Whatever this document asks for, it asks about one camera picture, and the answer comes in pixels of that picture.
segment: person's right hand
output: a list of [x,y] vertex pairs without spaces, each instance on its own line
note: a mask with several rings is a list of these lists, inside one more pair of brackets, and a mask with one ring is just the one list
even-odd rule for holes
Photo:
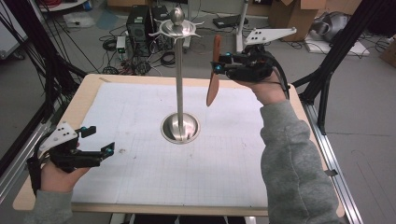
[[279,80],[273,72],[271,76],[261,82],[235,81],[239,85],[250,88],[263,105],[270,105],[286,100],[285,93],[282,91]]
[[41,170],[41,190],[61,193],[70,192],[79,179],[89,170],[90,168],[78,168],[68,174],[50,161]]

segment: wooden handle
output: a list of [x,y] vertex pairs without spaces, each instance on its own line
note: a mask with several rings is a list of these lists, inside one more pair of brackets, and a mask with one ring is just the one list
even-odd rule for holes
[[221,35],[215,35],[215,42],[213,44],[213,62],[219,62],[220,56]]

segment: concrete floor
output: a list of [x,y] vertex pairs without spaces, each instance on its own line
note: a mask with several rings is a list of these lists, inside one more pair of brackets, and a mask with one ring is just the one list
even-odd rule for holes
[[[104,7],[96,7],[89,14],[96,25],[72,29],[69,34],[92,63],[100,67],[104,60],[107,63],[107,57],[99,37],[109,35],[109,30],[125,24],[126,17],[124,13],[108,11]],[[206,21],[203,27],[215,28],[211,23],[214,17],[201,12],[195,21]],[[247,28],[265,25],[265,19],[251,18]],[[227,31],[231,32],[219,32],[223,35],[221,52],[234,51],[234,31]],[[197,34],[202,38],[194,38],[191,48],[184,54],[183,77],[209,78],[215,32],[200,29]],[[94,70],[74,44],[64,34],[61,36],[72,64],[84,71]],[[335,71],[330,87],[326,132],[363,222],[391,224],[396,220],[396,137],[393,132],[396,126],[396,70],[378,58],[380,52],[373,48],[375,44],[372,42],[377,39],[361,41],[370,51],[368,57],[347,56]],[[290,83],[315,71],[325,57],[308,53],[305,47],[295,49],[280,41],[273,41],[266,49],[282,64]],[[113,59],[110,64],[117,67],[120,62]],[[151,69],[148,76],[175,76],[173,68],[155,68],[157,70]],[[30,60],[0,61],[0,71],[0,156],[3,156],[44,99]],[[0,223],[21,223],[25,213],[15,211],[12,202],[26,176],[23,173],[17,179],[12,191],[0,204]],[[105,224],[110,216],[76,213],[74,223]],[[258,223],[268,223],[268,220],[259,217]]]

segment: white object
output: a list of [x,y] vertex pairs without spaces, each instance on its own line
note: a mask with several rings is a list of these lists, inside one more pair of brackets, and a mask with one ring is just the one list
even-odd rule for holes
[[248,0],[244,0],[244,6],[242,7],[241,21],[236,33],[236,52],[241,53],[244,50],[242,30],[244,29],[245,17],[248,11]]
[[247,89],[224,88],[210,107],[207,88],[183,91],[184,109],[202,129],[177,145],[161,134],[163,118],[175,111],[174,86],[102,84],[82,123],[98,130],[79,141],[89,150],[111,139],[115,154],[78,181],[73,202],[267,207],[262,105]]
[[295,34],[296,32],[297,29],[294,27],[289,29],[254,29],[247,36],[244,44],[245,46],[265,44],[284,36]]
[[126,48],[126,36],[118,36],[117,37],[117,54],[119,55],[120,61],[125,61],[128,59],[128,51]]
[[59,146],[60,144],[77,137],[78,134],[74,131],[74,129],[66,121],[63,121],[62,124],[56,127],[56,130],[53,131],[47,140],[41,144],[40,151],[45,152],[52,147]]
[[[310,53],[323,54],[328,53],[331,49],[330,43],[325,41],[320,35],[315,34],[314,31],[308,34],[304,42],[306,49]],[[347,55],[369,56],[370,51],[358,40]]]

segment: white paper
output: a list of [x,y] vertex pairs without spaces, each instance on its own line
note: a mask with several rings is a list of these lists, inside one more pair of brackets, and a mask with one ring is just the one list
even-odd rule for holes
[[184,112],[198,118],[201,131],[177,145],[161,133],[177,112],[175,86],[104,83],[83,121],[97,133],[80,138],[79,148],[115,142],[115,154],[78,181],[73,202],[267,207],[254,94],[223,88],[207,107],[207,88],[183,93]]

